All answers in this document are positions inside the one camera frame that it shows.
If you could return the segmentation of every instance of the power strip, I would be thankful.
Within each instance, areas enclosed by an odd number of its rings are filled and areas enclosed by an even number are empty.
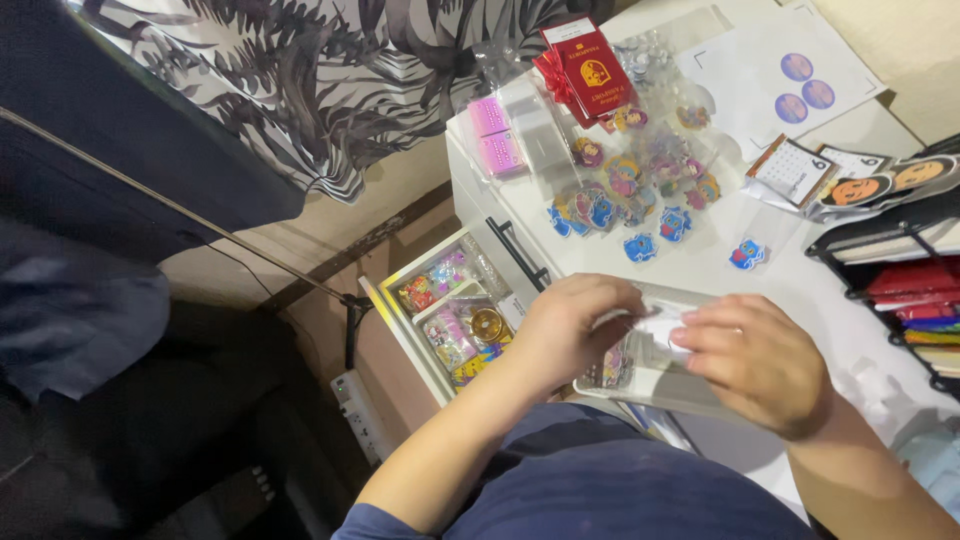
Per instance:
[[[396,449],[387,436],[380,415],[373,408],[373,401],[360,374],[351,369],[330,383],[340,403],[340,412],[347,418],[353,435],[371,465],[386,461]]]

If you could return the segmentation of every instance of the drawer handle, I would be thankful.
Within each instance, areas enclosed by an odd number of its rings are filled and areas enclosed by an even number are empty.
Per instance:
[[[543,276],[546,276],[546,268],[541,268],[540,270],[534,272],[530,268],[530,265],[527,264],[527,261],[524,260],[523,256],[519,251],[516,250],[513,242],[510,241],[510,238],[507,237],[506,231],[510,229],[514,224],[510,221],[505,221],[503,225],[497,225],[493,221],[492,217],[487,218],[487,225],[493,229],[493,233],[496,234],[496,239],[500,240],[500,243],[503,244],[503,247],[507,249],[507,253],[510,254],[510,257],[514,258],[516,265],[520,267],[520,270],[523,271],[523,274],[526,275],[527,279],[537,288],[538,292],[543,292],[546,289],[546,286],[543,285]]]

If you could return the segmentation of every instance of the black and white leaf pattern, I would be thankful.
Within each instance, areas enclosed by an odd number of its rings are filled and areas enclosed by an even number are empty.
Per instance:
[[[569,17],[566,0],[65,1],[289,181],[348,204],[478,90],[472,45],[508,39],[529,61],[537,28]]]

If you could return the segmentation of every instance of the pink card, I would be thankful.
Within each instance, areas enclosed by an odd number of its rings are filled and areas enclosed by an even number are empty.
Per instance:
[[[481,138],[480,155],[487,174],[492,176],[516,171],[525,164],[516,147],[514,133],[509,130]]]
[[[478,99],[467,105],[467,108],[470,109],[470,118],[473,120],[473,129],[476,130],[477,136],[507,131],[508,126],[503,118],[503,110],[493,96]]]

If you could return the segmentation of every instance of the calendar page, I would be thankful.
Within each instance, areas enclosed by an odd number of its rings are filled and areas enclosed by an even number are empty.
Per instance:
[[[893,158],[888,156],[848,152],[828,144],[821,144],[817,154],[837,164],[837,178],[867,178],[893,161]]]
[[[780,135],[754,163],[747,176],[769,185],[798,208],[833,177],[837,165]]]

